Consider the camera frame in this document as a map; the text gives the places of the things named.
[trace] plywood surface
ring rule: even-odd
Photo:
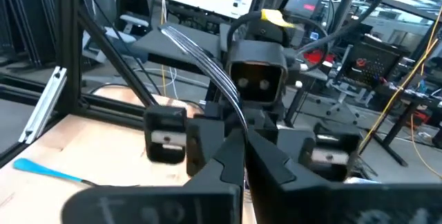
[[[140,104],[127,88],[109,87],[98,95]],[[183,106],[191,117],[197,109],[183,102],[157,96],[160,104]],[[102,185],[183,185],[189,177],[185,162],[152,163],[145,154],[144,134],[126,127],[73,115],[20,153],[51,169]],[[66,200],[87,186],[12,168],[0,169],[1,224],[59,224]],[[251,205],[244,205],[244,222],[253,223]]]

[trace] lab floor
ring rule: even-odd
[[[171,83],[170,79],[165,79],[164,82],[161,76],[161,66],[158,64],[145,65],[148,72],[151,75],[154,82],[160,87],[163,93],[162,85],[166,85],[166,95],[169,97],[178,97],[185,100],[193,100],[198,102],[203,100],[206,89],[204,88],[208,85],[209,81],[206,77],[201,75],[196,75],[188,73],[186,71],[179,71],[175,74],[175,69],[172,69],[172,76],[169,68],[165,68],[166,76],[176,78],[175,86]],[[1,68],[1,72],[8,72],[8,69]],[[35,71],[31,73],[24,73],[19,76],[37,80],[39,82],[47,82],[51,69],[46,69],[42,71]],[[153,87],[148,84],[148,80],[145,75],[138,73],[140,79],[146,83],[149,90],[153,91]],[[96,68],[94,70],[84,73],[84,78],[88,77],[91,81],[87,81],[86,87],[83,88],[83,92],[89,92],[96,86],[103,84],[104,82],[110,83],[122,83],[121,78],[118,77],[116,70],[110,64],[105,64]],[[198,86],[192,86],[189,82],[197,84]],[[289,105],[290,101],[293,99],[294,91],[288,90],[283,102],[286,106]],[[349,119],[348,109],[343,109],[339,113],[326,116],[325,112],[330,107],[329,104],[317,104],[315,99],[321,98],[315,95],[309,95],[303,104],[301,111],[306,113],[300,113],[296,118],[295,125],[297,126],[312,126],[315,124],[319,118],[314,116],[320,116],[322,118],[329,118],[338,122],[351,123],[353,120]],[[368,111],[366,109],[357,108],[351,106],[353,110],[357,110],[360,113],[358,119],[358,127],[360,128],[370,128],[375,122],[378,114],[373,111]],[[0,133],[2,133],[3,139],[0,141],[0,152],[7,149],[10,145],[17,141],[20,133],[22,132],[27,119],[29,118],[32,107],[20,105],[17,103],[0,101],[0,111],[2,112],[0,118]],[[380,133],[387,133],[393,125],[392,120],[385,121],[380,129]],[[425,130],[425,132],[431,133],[434,130]],[[409,164],[408,167],[402,167],[396,161],[394,161],[375,141],[371,141],[367,149],[363,153],[362,157],[367,164],[372,167],[378,177],[373,177],[374,180],[378,180],[384,183],[440,183],[441,179],[435,176],[432,172],[428,171],[425,165],[419,160],[413,144],[408,141],[410,137],[410,130],[404,128],[398,135],[399,138],[395,139],[391,146],[393,149],[400,154]],[[426,159],[427,164],[431,165],[435,170],[442,173],[442,151],[426,147],[423,145],[417,145],[418,150],[421,155]]]

